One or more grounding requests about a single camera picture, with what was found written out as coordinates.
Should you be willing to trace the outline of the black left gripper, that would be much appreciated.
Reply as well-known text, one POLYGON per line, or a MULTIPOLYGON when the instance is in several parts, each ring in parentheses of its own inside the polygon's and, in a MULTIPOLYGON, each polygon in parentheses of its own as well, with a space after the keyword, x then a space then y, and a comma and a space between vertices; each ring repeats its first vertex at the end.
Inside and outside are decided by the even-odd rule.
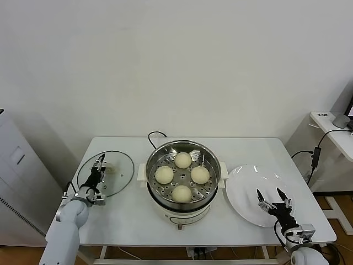
POLYGON ((102 154, 98 160, 95 160, 94 164, 92 165, 90 169, 90 175, 88 179, 84 182, 84 187, 91 188, 94 190, 96 193, 99 193, 99 189, 97 188, 97 185, 101 182, 101 166, 104 163, 105 159, 105 154, 102 154))

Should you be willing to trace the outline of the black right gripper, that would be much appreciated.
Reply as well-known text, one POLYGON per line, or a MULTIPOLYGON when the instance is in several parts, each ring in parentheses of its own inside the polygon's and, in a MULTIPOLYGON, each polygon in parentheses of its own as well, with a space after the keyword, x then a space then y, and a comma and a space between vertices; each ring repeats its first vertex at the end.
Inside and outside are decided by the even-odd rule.
POLYGON ((276 188, 279 197, 282 199, 284 205, 272 205, 267 202, 259 189, 256 190, 258 198, 258 206, 268 214, 272 214, 277 217, 283 230, 293 229, 299 227, 295 218, 291 215, 292 200, 280 189, 276 188))

